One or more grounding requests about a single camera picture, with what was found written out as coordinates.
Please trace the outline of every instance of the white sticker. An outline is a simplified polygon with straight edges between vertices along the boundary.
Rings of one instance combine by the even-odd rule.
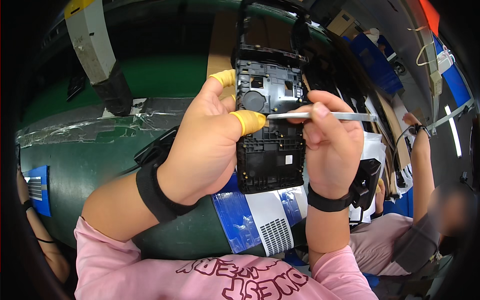
[[[293,155],[285,155],[285,164],[286,165],[293,164]]]

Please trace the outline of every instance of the electrical outlet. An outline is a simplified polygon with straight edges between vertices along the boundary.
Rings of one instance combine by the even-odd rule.
[[[438,71],[430,74],[430,90],[434,97],[442,93],[442,76]]]

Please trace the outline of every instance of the fluorescent light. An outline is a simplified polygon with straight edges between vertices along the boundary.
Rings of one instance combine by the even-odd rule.
[[[447,115],[452,113],[448,105],[445,106],[445,112],[447,113]],[[455,142],[456,156],[458,158],[461,158],[462,148],[460,148],[460,140],[458,139],[458,132],[456,131],[455,121],[453,120],[453,117],[449,118],[448,121],[450,122],[450,128],[452,129],[453,134],[453,141]]]

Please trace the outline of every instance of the black wrist strap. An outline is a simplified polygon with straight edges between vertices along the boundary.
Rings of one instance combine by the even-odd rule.
[[[417,135],[420,130],[425,130],[425,132],[427,133],[427,136],[428,136],[428,139],[430,139],[432,136],[430,135],[430,132],[428,131],[427,127],[423,126],[423,125],[419,125],[419,124],[415,124],[415,135]]]
[[[22,207],[24,208],[25,211],[27,211],[27,209],[29,209],[30,207],[33,207],[32,206],[32,201],[30,199],[28,199],[27,201],[25,201],[22,204]]]
[[[352,203],[353,196],[349,192],[340,199],[328,199],[315,193],[310,184],[308,184],[308,204],[324,212],[339,212],[347,208]]]
[[[194,205],[181,205],[168,199],[158,185],[156,178],[157,168],[158,166],[155,164],[149,164],[137,172],[137,189],[146,207],[156,219],[160,223],[167,223],[175,220],[177,216],[191,211],[197,206],[197,203]]]

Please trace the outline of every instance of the metal tweezers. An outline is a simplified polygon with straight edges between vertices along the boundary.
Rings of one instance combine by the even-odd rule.
[[[363,122],[378,122],[378,115],[365,114],[357,112],[331,112],[335,118],[339,120],[363,121]],[[288,112],[285,114],[270,114],[267,120],[277,119],[311,119],[309,112]]]

